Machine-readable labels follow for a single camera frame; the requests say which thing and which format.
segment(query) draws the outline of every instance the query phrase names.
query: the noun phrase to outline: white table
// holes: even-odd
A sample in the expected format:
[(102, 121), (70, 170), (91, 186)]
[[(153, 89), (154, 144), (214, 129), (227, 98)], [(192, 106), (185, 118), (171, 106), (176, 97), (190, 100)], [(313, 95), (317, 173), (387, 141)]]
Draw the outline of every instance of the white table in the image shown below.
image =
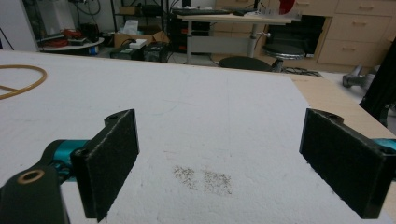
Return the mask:
[(88, 54), (88, 48), (96, 47), (96, 46), (102, 44), (103, 41), (105, 41), (105, 39), (102, 37), (99, 37), (98, 41), (96, 41), (94, 43), (84, 43), (81, 46), (68, 45), (68, 46), (64, 46), (64, 47), (60, 47), (60, 48), (44, 47), (44, 48), (40, 48), (40, 49), (41, 49), (41, 51), (44, 51), (44, 52), (67, 52), (67, 51), (76, 50), (76, 49), (87, 49), (87, 54)]
[[(291, 23), (288, 18), (264, 18), (262, 16), (243, 17), (235, 15), (199, 15), (199, 16), (177, 16), (188, 23), (187, 32), (187, 64), (191, 63), (193, 52), (213, 53), (246, 53), (253, 57), (254, 46), (257, 41), (257, 26), (259, 24), (284, 25)], [(249, 38), (223, 37), (223, 36), (193, 36), (192, 23), (194, 21), (204, 22), (236, 22), (252, 24)]]
[[(369, 137), (394, 137), (323, 78), (0, 51), (10, 63), (49, 77), (0, 102), (2, 184), (53, 140), (91, 139), (103, 118), (134, 108), (141, 152), (107, 223), (392, 223), (384, 210), (361, 220), (299, 154), (309, 105)], [(5, 70), (0, 83), (27, 75), (38, 76)], [(77, 185), (62, 190), (72, 223), (94, 223)]]

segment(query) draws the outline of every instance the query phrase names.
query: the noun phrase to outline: brown cable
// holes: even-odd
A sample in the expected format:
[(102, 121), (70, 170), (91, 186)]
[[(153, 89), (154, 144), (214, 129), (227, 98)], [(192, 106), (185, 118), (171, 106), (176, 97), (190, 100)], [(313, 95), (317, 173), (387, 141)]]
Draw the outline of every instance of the brown cable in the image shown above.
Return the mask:
[(37, 86), (40, 85), (41, 83), (43, 83), (43, 82), (46, 80), (46, 78), (47, 78), (47, 72), (46, 72), (46, 70), (44, 70), (44, 69), (42, 69), (42, 68), (39, 68), (39, 67), (36, 67), (36, 66), (32, 66), (32, 65), (25, 65), (25, 64), (6, 64), (6, 65), (0, 65), (0, 69), (4, 69), (4, 68), (24, 68), (24, 69), (32, 69), (32, 70), (36, 70), (36, 71), (38, 71), (38, 72), (41, 72), (42, 76), (41, 76), (41, 78), (40, 78), (38, 81), (36, 81), (36, 82), (33, 83), (32, 85), (23, 87), (22, 89), (19, 89), (19, 90), (13, 89), (13, 88), (10, 88), (10, 87), (6, 87), (6, 86), (0, 86), (0, 89), (2, 89), (2, 90), (11, 91), (11, 92), (9, 92), (9, 93), (0, 95), (0, 100), (3, 100), (3, 99), (6, 99), (6, 98), (8, 98), (8, 97), (11, 97), (11, 96), (15, 96), (15, 95), (21, 94), (21, 93), (26, 92), (26, 91), (29, 91), (29, 90), (31, 90), (31, 89), (37, 87)]

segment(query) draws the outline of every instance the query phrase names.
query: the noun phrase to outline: wooden drawer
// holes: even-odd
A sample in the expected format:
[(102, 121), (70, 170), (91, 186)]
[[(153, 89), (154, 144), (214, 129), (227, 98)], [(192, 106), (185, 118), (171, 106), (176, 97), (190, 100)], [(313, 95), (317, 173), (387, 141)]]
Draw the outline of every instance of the wooden drawer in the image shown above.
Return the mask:
[[(300, 10), (303, 15), (332, 16), (338, 0), (296, 0), (293, 10)], [(279, 8), (279, 0), (271, 0), (271, 8)]]
[(389, 23), (387, 31), (384, 33), (384, 40), (389, 43), (392, 42), (395, 39), (395, 37), (396, 37), (396, 16), (392, 18), (392, 20)]
[(326, 40), (318, 58), (318, 63), (374, 66), (375, 43)]
[(358, 1), (340, 0), (336, 13), (393, 16), (396, 13), (396, 1)]
[[(253, 25), (246, 23), (221, 23), (218, 22), (214, 25), (215, 31), (222, 32), (238, 32), (238, 33), (250, 33)], [(265, 28), (264, 24), (257, 26), (257, 32), (263, 31)]]
[(377, 42), (387, 30), (391, 17), (335, 15), (327, 39)]
[(217, 0), (216, 6), (222, 7), (249, 7), (253, 6), (254, 0)]

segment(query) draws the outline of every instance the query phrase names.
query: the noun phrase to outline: white wall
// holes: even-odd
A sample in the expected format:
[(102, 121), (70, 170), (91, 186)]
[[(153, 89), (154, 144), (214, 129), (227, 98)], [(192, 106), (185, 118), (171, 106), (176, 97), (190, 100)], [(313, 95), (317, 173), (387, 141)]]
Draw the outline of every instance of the white wall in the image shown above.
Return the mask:
[[(0, 27), (15, 50), (38, 51), (21, 0), (1, 0)], [(3, 34), (0, 39), (3, 49), (11, 49)]]

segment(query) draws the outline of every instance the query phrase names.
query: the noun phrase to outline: cardboard box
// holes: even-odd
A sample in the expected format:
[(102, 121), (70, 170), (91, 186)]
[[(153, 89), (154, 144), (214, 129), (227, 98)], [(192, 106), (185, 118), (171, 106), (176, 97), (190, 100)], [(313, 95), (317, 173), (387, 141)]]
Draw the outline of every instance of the cardboard box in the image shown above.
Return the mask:
[(146, 46), (151, 42), (169, 43), (169, 38), (164, 31), (157, 25), (139, 26), (142, 35), (114, 34), (114, 48), (119, 48), (127, 39), (146, 39)]
[(120, 14), (122, 15), (136, 15), (139, 13), (138, 7), (120, 7)]

